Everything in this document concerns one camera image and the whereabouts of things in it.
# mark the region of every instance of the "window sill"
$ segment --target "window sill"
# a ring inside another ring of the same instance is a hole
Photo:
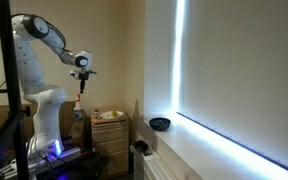
[[[247,160],[236,157],[245,150],[227,150],[231,142],[223,143],[223,138],[214,136],[200,125],[177,114],[166,117],[172,121],[170,128],[165,132],[153,131],[153,133],[202,179],[288,179],[287,171],[266,160],[264,164],[252,165],[254,159],[259,159],[253,154],[246,154],[245,156],[249,158]]]

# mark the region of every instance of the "wooden drawer unit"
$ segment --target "wooden drawer unit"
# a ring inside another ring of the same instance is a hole
[[[101,179],[110,179],[128,173],[129,154],[129,118],[120,108],[101,108],[99,113],[107,111],[120,111],[123,116],[117,119],[96,119],[92,117],[92,139],[95,151],[110,158],[104,167]]]

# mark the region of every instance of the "drawer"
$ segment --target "drawer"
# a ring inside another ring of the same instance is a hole
[[[128,124],[126,121],[121,122],[113,122],[113,123],[105,123],[105,124],[96,124],[92,126],[92,131],[103,131],[108,129],[114,129],[114,128],[125,128],[128,127]]]
[[[95,151],[100,153],[108,153],[115,151],[128,150],[128,139],[119,139],[95,144]]]
[[[128,173],[128,151],[118,151],[114,153],[103,154],[110,158],[110,161],[103,170],[104,177]]]
[[[108,130],[98,130],[92,132],[94,143],[100,143],[105,141],[125,139],[128,138],[128,128],[114,128]]]

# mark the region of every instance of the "white window blind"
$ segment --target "white window blind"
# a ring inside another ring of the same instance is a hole
[[[178,111],[288,167],[288,1],[186,7]]]

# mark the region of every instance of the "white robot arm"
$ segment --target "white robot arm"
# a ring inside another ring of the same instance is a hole
[[[38,104],[33,117],[34,136],[28,142],[29,159],[38,159],[38,155],[61,155],[64,150],[59,132],[59,109],[66,100],[64,89],[44,82],[44,71],[30,46],[30,41],[39,39],[52,49],[68,65],[79,67],[71,75],[81,80],[80,93],[83,93],[85,80],[91,71],[92,54],[87,51],[72,53],[65,49],[65,38],[52,24],[43,18],[30,14],[12,16],[14,47],[18,75],[24,99]]]

